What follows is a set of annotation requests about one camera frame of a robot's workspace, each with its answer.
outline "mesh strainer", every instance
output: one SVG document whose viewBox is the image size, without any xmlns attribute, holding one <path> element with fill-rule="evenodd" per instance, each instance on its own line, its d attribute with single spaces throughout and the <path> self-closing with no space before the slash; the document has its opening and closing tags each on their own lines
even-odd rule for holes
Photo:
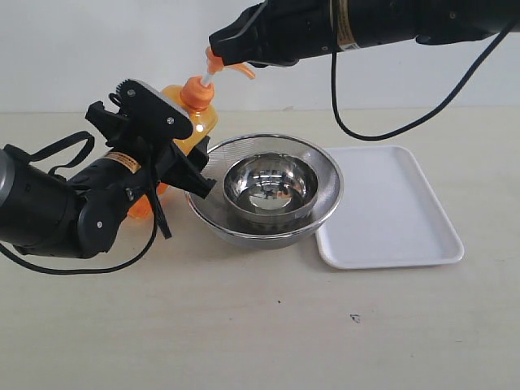
<svg viewBox="0 0 520 390">
<path fill-rule="evenodd" d="M 316 202 L 309 215 L 289 225 L 260 226 L 243 223 L 224 196 L 224 179 L 230 167 L 254 154 L 280 153 L 299 158 L 318 177 Z M 253 249 L 279 249 L 314 234 L 332 215 L 343 195 L 343 176 L 336 162 L 322 149 L 298 138 L 278 134 L 254 134 L 224 141 L 209 151 L 210 161 L 202 172 L 217 180 L 206 199 L 187 193 L 196 215 L 224 240 Z"/>
</svg>

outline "white tray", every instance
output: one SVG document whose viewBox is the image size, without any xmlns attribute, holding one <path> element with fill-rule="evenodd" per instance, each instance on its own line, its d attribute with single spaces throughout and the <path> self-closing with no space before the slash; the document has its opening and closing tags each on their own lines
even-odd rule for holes
<svg viewBox="0 0 520 390">
<path fill-rule="evenodd" d="M 342 269 L 459 262 L 464 246 L 414 156 L 399 146 L 334 148 L 344 198 L 318 230 L 323 260 Z"/>
</svg>

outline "metal bowl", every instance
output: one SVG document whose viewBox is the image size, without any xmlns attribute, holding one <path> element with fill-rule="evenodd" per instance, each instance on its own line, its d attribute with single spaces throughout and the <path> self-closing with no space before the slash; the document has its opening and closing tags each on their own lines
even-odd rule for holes
<svg viewBox="0 0 520 390">
<path fill-rule="evenodd" d="M 309 166 L 316 175 L 318 184 L 310 212 L 291 223 L 249 223 L 237 214 L 232 202 L 226 200 L 224 187 L 233 168 L 247 165 L 252 156 L 266 154 L 290 156 Z M 250 249 L 295 245 L 316 233 L 336 211 L 343 196 L 343 176 L 337 163 L 323 149 L 302 139 L 278 134 L 239 136 L 211 148 L 209 156 L 202 174 L 219 183 L 206 199 L 191 193 L 186 193 L 186 197 L 194 213 L 217 236 L 233 245 Z"/>
<path fill-rule="evenodd" d="M 233 165 L 224 178 L 224 198 L 236 217 L 259 229 L 297 223 L 312 211 L 319 180 L 303 160 L 261 153 Z"/>
</svg>

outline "white table surface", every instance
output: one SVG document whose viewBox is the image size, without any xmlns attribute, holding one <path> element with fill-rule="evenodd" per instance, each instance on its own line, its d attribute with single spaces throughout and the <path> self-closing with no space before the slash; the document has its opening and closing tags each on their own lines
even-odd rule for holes
<svg viewBox="0 0 520 390">
<path fill-rule="evenodd" d="M 422 113 L 344 117 L 377 133 Z M 30 152 L 82 129 L 95 131 L 83 115 L 0 115 L 2 146 Z M 212 137 L 252 132 L 363 145 L 331 112 L 222 113 Z M 520 110 L 450 109 L 388 143 L 418 159 L 464 242 L 462 262 L 339 272 L 314 238 L 249 252 L 173 197 L 174 238 L 126 271 L 55 277 L 0 261 L 0 388 L 520 388 Z M 149 229 L 125 223 L 110 255 L 87 265 L 130 258 Z"/>
</svg>

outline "orange bottle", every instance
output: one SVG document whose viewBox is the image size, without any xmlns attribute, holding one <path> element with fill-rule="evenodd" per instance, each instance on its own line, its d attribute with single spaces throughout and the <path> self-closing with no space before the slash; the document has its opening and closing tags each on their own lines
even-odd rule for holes
<svg viewBox="0 0 520 390">
<path fill-rule="evenodd" d="M 203 76 L 190 78 L 184 86 L 169 85 L 162 93 L 185 109 L 193 123 L 193 135 L 186 140 L 174 140 L 179 149 L 188 155 L 206 136 L 215 128 L 219 121 L 219 116 L 215 108 L 211 105 L 215 97 L 215 86 L 211 79 L 217 72 L 221 72 L 225 66 L 220 57 L 216 57 L 211 48 L 206 49 L 207 73 Z M 244 64 L 232 65 L 239 72 L 244 73 L 250 79 L 254 79 L 254 73 Z M 164 195 L 168 190 L 168 185 L 160 183 L 157 188 L 158 196 Z M 135 219 L 146 219 L 151 215 L 152 208 L 147 197 L 142 197 L 130 209 L 128 215 Z"/>
</svg>

